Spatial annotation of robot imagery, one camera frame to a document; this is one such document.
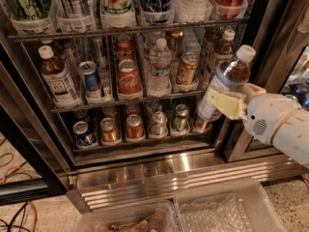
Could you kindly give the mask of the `yellow taped gripper finger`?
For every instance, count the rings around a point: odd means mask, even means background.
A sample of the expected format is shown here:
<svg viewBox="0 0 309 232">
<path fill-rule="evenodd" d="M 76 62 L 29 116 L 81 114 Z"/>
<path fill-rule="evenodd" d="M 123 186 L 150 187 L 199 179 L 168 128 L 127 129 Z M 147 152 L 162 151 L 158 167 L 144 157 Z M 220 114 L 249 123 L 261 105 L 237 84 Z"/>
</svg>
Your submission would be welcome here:
<svg viewBox="0 0 309 232">
<path fill-rule="evenodd" d="M 246 96 L 246 101 L 251 102 L 255 97 L 265 94 L 267 91 L 255 84 L 246 83 L 242 88 L 243 94 Z"/>
<path fill-rule="evenodd" d="M 246 96 L 242 93 L 210 88 L 208 99 L 216 109 L 231 120 L 244 119 L 246 117 Z"/>
</svg>

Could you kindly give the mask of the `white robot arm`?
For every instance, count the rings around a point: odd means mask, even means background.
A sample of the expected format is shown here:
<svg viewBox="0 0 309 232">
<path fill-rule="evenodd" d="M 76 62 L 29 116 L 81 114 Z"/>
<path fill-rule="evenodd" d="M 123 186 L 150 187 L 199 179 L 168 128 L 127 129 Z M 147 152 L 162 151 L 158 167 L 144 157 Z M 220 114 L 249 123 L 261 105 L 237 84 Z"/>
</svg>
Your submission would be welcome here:
<svg viewBox="0 0 309 232">
<path fill-rule="evenodd" d="M 297 101 L 251 83 L 238 92 L 210 87 L 207 98 L 227 118 L 242 120 L 260 142 L 309 168 L 309 111 Z"/>
</svg>

